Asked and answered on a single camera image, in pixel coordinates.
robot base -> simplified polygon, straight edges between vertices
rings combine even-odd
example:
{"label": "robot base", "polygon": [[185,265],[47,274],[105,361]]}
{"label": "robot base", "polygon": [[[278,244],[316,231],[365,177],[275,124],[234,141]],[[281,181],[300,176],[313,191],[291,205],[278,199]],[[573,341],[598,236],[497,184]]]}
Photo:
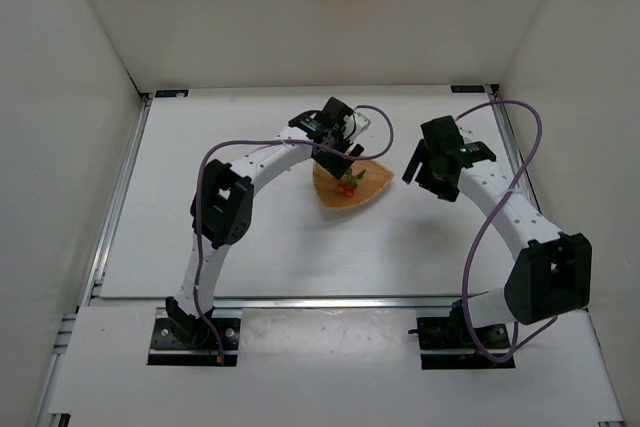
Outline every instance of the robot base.
{"label": "robot base", "polygon": [[[240,319],[211,319],[220,333],[224,347],[224,367],[235,367],[238,363],[240,342]],[[222,367],[218,356],[218,345],[213,335],[207,336],[199,345],[185,345],[171,331],[171,319],[156,318],[151,335],[147,365],[193,365]]]}
{"label": "robot base", "polygon": [[[418,334],[422,370],[479,370],[513,369],[511,359],[494,364],[476,350],[466,332],[452,326],[450,317],[419,317],[418,328],[410,334]],[[509,337],[504,324],[476,329],[483,345],[499,353],[509,348]]]}

white tabletop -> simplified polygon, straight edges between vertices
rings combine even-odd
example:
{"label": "white tabletop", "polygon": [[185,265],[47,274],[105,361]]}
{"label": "white tabletop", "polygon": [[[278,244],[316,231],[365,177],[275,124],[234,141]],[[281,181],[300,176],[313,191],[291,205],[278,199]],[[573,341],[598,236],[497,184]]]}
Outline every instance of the white tabletop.
{"label": "white tabletop", "polygon": [[[400,177],[420,138],[420,124],[486,101],[485,94],[452,94],[448,86],[310,87],[191,90],[155,99],[108,260],[101,296],[160,298],[178,290],[191,252],[189,207],[201,158],[231,139],[270,139],[289,119],[321,109],[330,96],[351,106],[377,105],[390,115],[396,142],[380,162],[395,178],[379,199],[352,211],[324,209],[313,189],[312,162],[278,177],[256,197],[251,228],[235,245],[216,295],[297,297],[445,295],[460,292],[467,250],[483,220],[468,199],[438,200]],[[365,153],[387,142],[384,121],[358,142]],[[504,162],[491,109],[464,119]],[[246,147],[220,151],[233,161]],[[491,229],[478,254],[471,288],[506,281],[513,266]]]}
{"label": "white tabletop", "polygon": [[515,369],[456,371],[420,370],[410,309],[245,310],[230,368],[146,365],[154,318],[150,306],[82,308],[50,411],[71,414],[70,427],[621,420],[586,312],[562,316],[516,354]]}

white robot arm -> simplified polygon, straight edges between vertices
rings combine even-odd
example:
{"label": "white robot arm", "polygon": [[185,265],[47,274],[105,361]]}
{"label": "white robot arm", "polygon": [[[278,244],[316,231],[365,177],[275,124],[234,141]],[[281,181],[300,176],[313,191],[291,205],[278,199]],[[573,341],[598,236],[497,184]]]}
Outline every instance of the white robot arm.
{"label": "white robot arm", "polygon": [[[344,153],[369,124],[360,111],[331,98],[322,111],[305,112],[292,119],[273,139],[274,145],[260,147],[231,164],[213,160],[206,165],[201,189],[203,261],[200,262],[194,233],[182,287],[178,294],[166,299],[167,314],[185,344],[197,343],[194,339],[207,328],[199,318],[201,314],[210,315],[222,264],[231,245],[249,229],[253,197],[278,175],[311,158],[336,178],[342,177],[353,161],[318,146]],[[356,145],[349,155],[358,157],[363,150]],[[195,206],[194,199],[191,206],[194,218]],[[194,289],[198,291],[197,303]]]}
{"label": "white robot arm", "polygon": [[[585,307],[589,302],[591,245],[582,234],[566,235],[520,193],[494,209],[510,189],[491,150],[458,127],[451,116],[421,126],[423,139],[403,176],[416,175],[421,187],[455,201],[462,192],[504,239],[515,260],[505,286],[469,299],[475,329],[518,321],[525,325]],[[452,306],[452,323],[463,329],[460,301]]]}

wire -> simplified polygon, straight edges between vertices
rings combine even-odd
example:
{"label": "wire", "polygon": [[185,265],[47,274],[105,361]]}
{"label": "wire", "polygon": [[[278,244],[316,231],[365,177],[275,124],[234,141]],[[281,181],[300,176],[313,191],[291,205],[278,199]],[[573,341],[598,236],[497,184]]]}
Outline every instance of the wire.
{"label": "wire", "polygon": [[195,224],[196,224],[196,243],[198,248],[198,267],[196,268],[196,275],[193,281],[193,303],[196,307],[196,312],[202,318],[205,324],[209,327],[214,337],[216,338],[216,342],[218,343],[218,356],[220,357],[220,364],[224,365],[224,347],[222,346],[222,339],[220,338],[220,334],[216,329],[215,325],[206,315],[202,312],[202,308],[200,307],[200,299],[198,295],[198,289],[200,287],[200,274],[202,273],[202,265],[204,263],[204,254],[202,247],[202,179],[204,177],[204,169],[209,162],[211,156],[218,150],[223,147],[229,147],[231,145],[262,145],[262,146],[271,146],[271,145],[281,145],[281,144],[289,144],[289,145],[310,145],[316,149],[324,150],[325,152],[329,152],[338,157],[341,157],[346,160],[374,160],[382,157],[384,154],[389,152],[391,146],[393,145],[394,140],[394,131],[393,125],[391,124],[391,119],[389,116],[379,107],[375,107],[373,105],[360,105],[356,107],[356,109],[365,109],[365,110],[373,110],[378,112],[387,123],[389,127],[389,143],[387,146],[382,149],[381,152],[369,155],[369,156],[361,156],[361,157],[351,157],[348,154],[343,154],[342,152],[332,149],[331,147],[327,147],[325,145],[316,144],[312,140],[303,140],[303,139],[287,139],[287,140],[228,140],[226,142],[221,142],[217,145],[211,147],[207,153],[202,158],[202,162],[200,162],[200,169],[198,170],[198,181],[196,184],[196,209],[195,209]]}
{"label": "wire", "polygon": [[518,105],[520,107],[524,107],[525,109],[527,109],[529,112],[531,112],[531,114],[533,114],[533,117],[536,120],[537,131],[536,131],[536,138],[533,142],[533,146],[531,147],[531,151],[529,152],[529,155],[527,155],[527,157],[522,162],[522,165],[513,176],[513,180],[509,184],[509,188],[505,192],[504,196],[502,197],[502,199],[500,199],[500,202],[496,204],[496,206],[489,213],[489,215],[487,215],[487,218],[482,223],[482,226],[480,227],[480,230],[476,234],[475,239],[473,239],[473,242],[471,243],[471,248],[469,249],[469,253],[467,254],[467,260],[465,261],[465,264],[464,264],[464,272],[462,274],[462,312],[464,315],[465,324],[467,325],[467,329],[469,330],[469,335],[471,336],[471,339],[473,340],[473,343],[476,346],[476,349],[478,349],[478,351],[481,352],[482,355],[484,355],[487,359],[497,364],[501,364],[511,360],[511,358],[513,357],[513,354],[515,354],[517,350],[519,350],[528,342],[530,342],[538,334],[540,334],[544,330],[547,330],[556,322],[556,320],[558,320],[557,317],[552,318],[548,323],[546,323],[541,328],[536,330],[533,334],[531,334],[521,343],[518,343],[519,323],[514,322],[513,340],[511,343],[511,347],[506,353],[500,354],[500,355],[492,354],[491,352],[489,352],[489,350],[487,350],[487,348],[484,345],[482,345],[482,342],[478,337],[478,334],[476,334],[476,331],[473,328],[473,324],[471,323],[471,314],[469,312],[469,277],[471,274],[471,264],[473,262],[473,258],[476,254],[476,251],[478,250],[478,246],[480,245],[480,241],[482,240],[482,237],[484,237],[484,234],[487,232],[487,229],[489,228],[491,223],[497,217],[500,210],[509,201],[509,198],[513,195],[514,189],[518,185],[518,181],[525,174],[527,167],[529,167],[529,164],[531,164],[531,161],[535,157],[536,153],[538,152],[538,148],[540,147],[540,141],[542,140],[542,118],[540,117],[540,114],[531,105],[525,102],[521,102],[519,100],[491,100],[488,102],[484,102],[458,115],[458,117],[456,117],[456,121],[460,120],[463,117],[466,117],[467,115],[475,112],[476,110],[482,109],[484,107],[500,105],[500,104]]}

white enclosure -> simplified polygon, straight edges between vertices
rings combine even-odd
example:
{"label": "white enclosure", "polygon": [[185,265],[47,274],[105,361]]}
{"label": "white enclosure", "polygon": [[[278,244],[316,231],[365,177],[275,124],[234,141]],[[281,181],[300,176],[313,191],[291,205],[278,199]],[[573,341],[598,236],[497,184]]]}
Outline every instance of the white enclosure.
{"label": "white enclosure", "polygon": [[[8,379],[0,425],[177,425],[186,412],[197,424],[209,422],[210,403],[218,420],[243,425],[264,420],[271,406],[281,409],[279,421],[269,419],[277,425],[309,418],[318,425],[614,425],[622,418],[616,402],[627,425],[640,425],[639,19],[640,0],[0,0],[0,368]],[[144,368],[154,309],[186,267],[187,209],[202,152],[219,140],[271,137],[291,114],[319,108],[330,95],[388,110],[397,142],[381,162],[395,180],[370,206],[343,216],[313,203],[310,163],[278,179],[256,198],[246,238],[256,247],[232,251],[225,264],[221,302],[428,294],[450,303],[446,296],[459,295],[481,214],[466,199],[440,203],[399,177],[420,123],[487,99],[451,94],[449,84],[461,83],[500,83],[503,98],[542,113],[531,181],[545,216],[593,244],[588,313],[564,316],[516,356],[516,369],[425,377],[413,370],[415,345],[398,340],[420,313],[416,306],[389,307],[394,300],[388,311],[350,317],[345,305],[324,304],[333,324],[310,314],[330,331],[375,317],[367,355],[390,352],[376,363],[354,360],[357,338],[344,342],[339,329],[312,335],[296,311],[274,311],[272,299],[245,306],[238,374],[220,374],[235,392],[228,402],[224,392],[210,396],[219,372]],[[165,88],[191,91],[154,99],[150,108],[138,95]],[[525,152],[534,124],[508,110]],[[368,152],[386,138],[371,117],[376,123],[361,139]],[[504,120],[487,110],[468,122],[502,160],[517,163]],[[287,194],[286,187],[297,188]],[[267,216],[284,203],[296,206],[295,218],[271,228]],[[304,206],[311,206],[306,215]],[[300,243],[310,238],[322,256],[302,262]],[[426,270],[409,249],[416,243]],[[353,257],[346,271],[336,268]],[[511,265],[491,231],[473,288],[503,282]],[[292,338],[306,338],[315,362],[287,351],[301,363],[288,370],[272,337],[252,337],[274,319]],[[338,345],[344,363],[314,351],[318,345]],[[378,382],[383,377],[387,384]],[[280,391],[265,387],[277,382]],[[176,388],[180,407],[169,410]],[[395,402],[380,400],[400,389],[407,390]],[[447,399],[455,397],[467,400],[454,409]],[[371,399],[378,402],[364,415]]]}

